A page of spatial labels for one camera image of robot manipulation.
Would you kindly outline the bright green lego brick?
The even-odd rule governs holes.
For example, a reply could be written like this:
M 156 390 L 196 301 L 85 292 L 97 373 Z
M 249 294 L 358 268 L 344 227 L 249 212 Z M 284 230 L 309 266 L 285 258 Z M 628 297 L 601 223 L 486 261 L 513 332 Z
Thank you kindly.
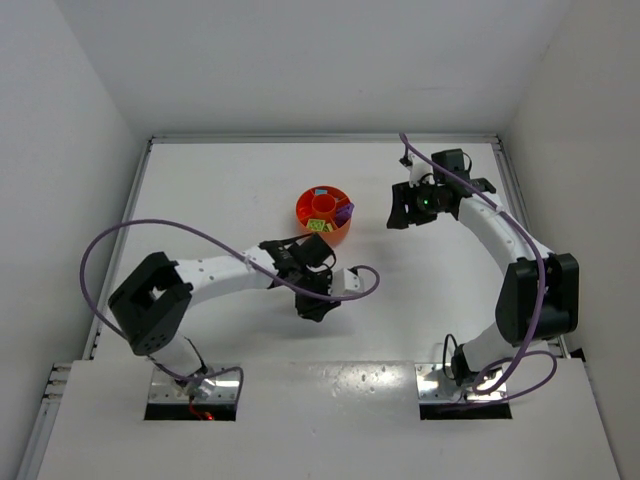
M 306 227 L 313 232 L 323 232 L 326 227 L 326 221 L 323 219 L 310 218 Z

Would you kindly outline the purple curved lego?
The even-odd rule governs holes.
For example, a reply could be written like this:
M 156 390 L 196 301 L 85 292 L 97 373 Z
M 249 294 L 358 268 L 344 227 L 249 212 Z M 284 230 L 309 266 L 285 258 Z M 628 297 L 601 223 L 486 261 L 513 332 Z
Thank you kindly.
M 348 204 L 345 204 L 336 210 L 334 223 L 338 228 L 341 228 L 351 219 L 354 208 L 355 208 L 355 205 L 349 202 Z

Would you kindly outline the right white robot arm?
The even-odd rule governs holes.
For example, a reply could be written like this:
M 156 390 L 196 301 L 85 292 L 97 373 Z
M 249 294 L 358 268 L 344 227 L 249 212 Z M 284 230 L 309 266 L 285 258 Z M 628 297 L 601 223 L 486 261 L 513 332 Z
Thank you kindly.
M 512 370 L 534 343 L 576 330 L 577 259 L 535 240 L 504 209 L 494 185 L 472 177 L 472 161 L 463 150 L 422 158 L 407 148 L 399 162 L 409 178 L 392 187 L 388 228 L 403 230 L 450 214 L 475 235 L 504 276 L 493 323 L 454 350 L 449 370 L 457 385 L 473 385 L 500 366 Z

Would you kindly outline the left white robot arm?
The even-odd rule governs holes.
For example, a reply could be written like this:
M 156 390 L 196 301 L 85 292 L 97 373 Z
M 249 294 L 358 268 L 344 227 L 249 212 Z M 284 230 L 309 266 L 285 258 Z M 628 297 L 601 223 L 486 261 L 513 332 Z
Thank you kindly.
M 298 316 L 320 322 L 346 292 L 344 273 L 326 264 L 333 257 L 332 248 L 317 234 L 263 241 L 239 257 L 171 260 L 156 252 L 116 288 L 108 306 L 133 353 L 150 357 L 183 386 L 207 372 L 193 344 L 179 334 L 189 308 L 245 290 L 272 289 L 285 281 L 312 293 L 295 295 Z

